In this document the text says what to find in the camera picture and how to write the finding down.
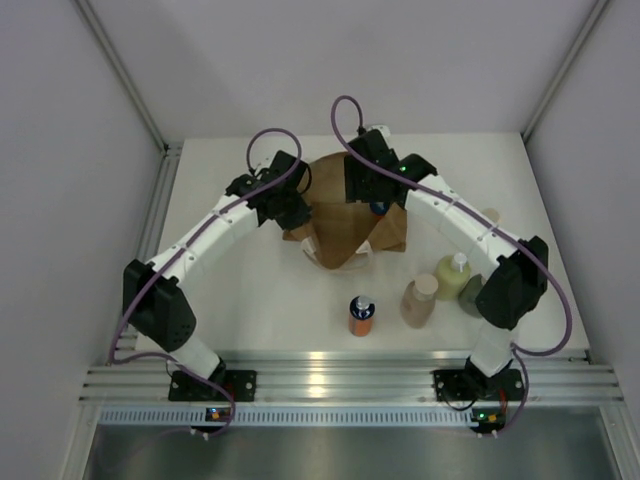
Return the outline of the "beige pump bottle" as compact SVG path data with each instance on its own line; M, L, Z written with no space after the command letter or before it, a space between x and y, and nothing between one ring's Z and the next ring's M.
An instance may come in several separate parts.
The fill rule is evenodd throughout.
M481 213L492 223L499 224L501 220L500 213L494 208L486 208Z

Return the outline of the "dark green pump bottle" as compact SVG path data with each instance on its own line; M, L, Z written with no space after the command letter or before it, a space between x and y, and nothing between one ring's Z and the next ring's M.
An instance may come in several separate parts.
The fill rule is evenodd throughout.
M474 275L469 279L458 296L460 308L474 318L481 318L482 315L476 306L476 298L482 290L485 279L481 275Z

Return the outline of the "orange blue-capped bottle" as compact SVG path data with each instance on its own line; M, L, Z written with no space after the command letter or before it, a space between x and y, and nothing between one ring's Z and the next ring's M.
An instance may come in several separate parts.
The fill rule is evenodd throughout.
M390 204L387 202L371 202L369 208L375 216L384 217L390 209Z

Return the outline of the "navy orange pump bottle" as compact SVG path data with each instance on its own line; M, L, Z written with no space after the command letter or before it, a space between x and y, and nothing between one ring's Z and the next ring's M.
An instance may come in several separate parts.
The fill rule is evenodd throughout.
M375 303L366 296L354 297L349 304L348 327L352 335L356 337L367 336L374 323Z

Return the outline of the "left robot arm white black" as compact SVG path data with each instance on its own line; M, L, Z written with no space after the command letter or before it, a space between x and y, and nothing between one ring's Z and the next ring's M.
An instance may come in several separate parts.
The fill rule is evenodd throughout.
M205 274L237 241L267 221L294 230L311 220L299 184L310 167L279 150L257 173L236 177L216 205L180 240L150 260L124 270L123 320L159 348L161 356L188 371L191 387L207 400L226 386L226 364L197 335L189 300Z

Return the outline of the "pink pump bottle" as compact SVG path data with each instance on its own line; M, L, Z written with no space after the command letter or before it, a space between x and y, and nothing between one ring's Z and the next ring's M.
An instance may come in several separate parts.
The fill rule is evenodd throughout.
M413 329L423 328L435 309L438 280L431 274L419 274L407 285L400 302L404 322Z

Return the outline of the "yellow-green pump bottle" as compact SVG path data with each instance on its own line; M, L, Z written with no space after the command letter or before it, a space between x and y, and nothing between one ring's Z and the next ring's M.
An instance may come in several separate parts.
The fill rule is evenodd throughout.
M471 276L468 257L461 252L444 256L437 263L434 276L438 281L436 299L455 300Z

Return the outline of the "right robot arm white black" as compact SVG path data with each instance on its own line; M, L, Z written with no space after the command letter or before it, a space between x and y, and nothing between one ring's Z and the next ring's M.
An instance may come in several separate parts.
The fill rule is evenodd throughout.
M514 333L548 288L549 248L514 238L463 200L418 154L398 158L377 130L360 128L344 144L349 201L395 204L435 227L484 279L475 304L484 324L459 381L477 398L500 388L510 369Z

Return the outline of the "burlap canvas tote bag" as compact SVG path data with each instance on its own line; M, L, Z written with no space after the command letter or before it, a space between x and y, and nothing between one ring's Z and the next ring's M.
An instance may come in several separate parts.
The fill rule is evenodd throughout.
M302 184L311 186L303 199L311 207L311 220L282 239L297 242L317 267L352 272L370 265L377 252L403 252L407 242L407 212L393 205L376 214L366 203L348 203L345 197L343 152L310 164Z

